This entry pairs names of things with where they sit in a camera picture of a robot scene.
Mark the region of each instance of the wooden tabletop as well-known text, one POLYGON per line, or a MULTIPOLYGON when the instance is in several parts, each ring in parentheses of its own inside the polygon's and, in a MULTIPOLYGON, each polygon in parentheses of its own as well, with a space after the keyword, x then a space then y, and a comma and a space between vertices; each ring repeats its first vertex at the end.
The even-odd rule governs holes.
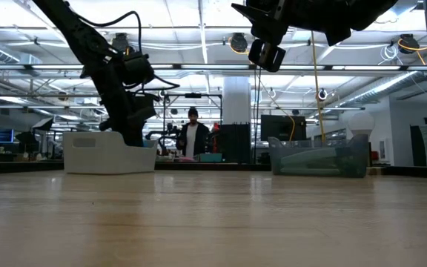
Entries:
POLYGON ((427 179, 1 174, 0 266, 427 266, 427 179))

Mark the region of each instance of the clear plastic bin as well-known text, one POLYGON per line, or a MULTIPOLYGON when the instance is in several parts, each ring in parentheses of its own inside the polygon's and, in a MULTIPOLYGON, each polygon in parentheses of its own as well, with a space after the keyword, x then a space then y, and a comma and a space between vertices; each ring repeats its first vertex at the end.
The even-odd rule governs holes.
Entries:
POLYGON ((349 142, 328 140, 281 142, 270 137, 271 170, 275 175, 363 178, 367 174, 368 136, 349 142))

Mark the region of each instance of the black robotic arm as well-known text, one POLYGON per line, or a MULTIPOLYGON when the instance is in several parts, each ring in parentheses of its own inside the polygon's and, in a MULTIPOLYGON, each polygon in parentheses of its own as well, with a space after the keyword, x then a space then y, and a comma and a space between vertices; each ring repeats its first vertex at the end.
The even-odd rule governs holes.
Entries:
POLYGON ((325 33, 335 45, 351 36, 351 29, 364 30, 398 0, 247 0, 232 7, 250 20, 250 61, 276 72, 285 51, 278 47, 288 27, 325 33))
POLYGON ((155 77, 148 55, 125 55, 107 43, 95 29, 74 13, 66 1, 33 0, 66 38, 76 58, 84 65, 82 77, 90 76, 107 109, 109 120, 100 125, 120 132, 126 145, 143 146, 142 128, 156 115, 150 94, 134 96, 126 85, 147 84, 155 77))

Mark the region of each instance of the black cable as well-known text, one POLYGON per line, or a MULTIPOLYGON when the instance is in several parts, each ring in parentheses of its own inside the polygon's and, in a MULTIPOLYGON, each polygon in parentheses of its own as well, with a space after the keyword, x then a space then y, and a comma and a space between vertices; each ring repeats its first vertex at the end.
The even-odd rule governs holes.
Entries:
POLYGON ((137 87, 138 85, 140 85, 139 83, 136 83, 134 85, 125 85, 124 88, 126 90, 130 90, 130 89, 134 89, 135 87, 137 87))
POLYGON ((148 89, 145 89, 145 86, 143 83, 143 86, 141 87, 141 89, 135 90, 134 94, 136 95, 137 93, 139 93, 141 91, 145 92, 145 91, 154 91, 154 90, 172 90, 172 89, 176 89, 176 88, 180 87, 180 85, 172 83, 172 82, 168 82, 168 81, 164 80, 163 78, 160 78, 156 74, 154 74, 154 78, 158 79, 161 82, 164 82, 167 85, 171 85, 171 86, 169 88, 148 88, 148 89))
POLYGON ((88 23, 92 26, 97 26, 97 27, 108 27, 111 25, 114 25, 120 21, 122 21, 123 19, 126 19, 128 16, 131 15, 135 15, 136 18, 138 19, 138 48, 139 48, 139 52, 142 54, 142 48, 141 48, 141 34, 142 34, 142 26, 141 26, 141 19, 139 18, 139 14, 136 11, 130 11, 126 14, 124 14, 123 16, 120 16, 119 18, 115 19, 114 21, 111 22, 107 22, 107 23, 95 23, 95 22, 91 22, 88 19, 80 16, 79 14, 73 12, 80 20, 82 20, 85 23, 88 23))

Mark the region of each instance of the person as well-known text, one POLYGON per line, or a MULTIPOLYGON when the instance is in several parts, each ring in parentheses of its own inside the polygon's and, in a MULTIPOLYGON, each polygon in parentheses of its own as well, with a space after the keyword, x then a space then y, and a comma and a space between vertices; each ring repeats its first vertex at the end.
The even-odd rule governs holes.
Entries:
POLYGON ((205 141, 209 130, 207 126, 198 122, 199 112, 191 108, 188 112, 189 123, 182 126, 181 134, 177 139, 176 147, 187 158, 205 153, 205 141))

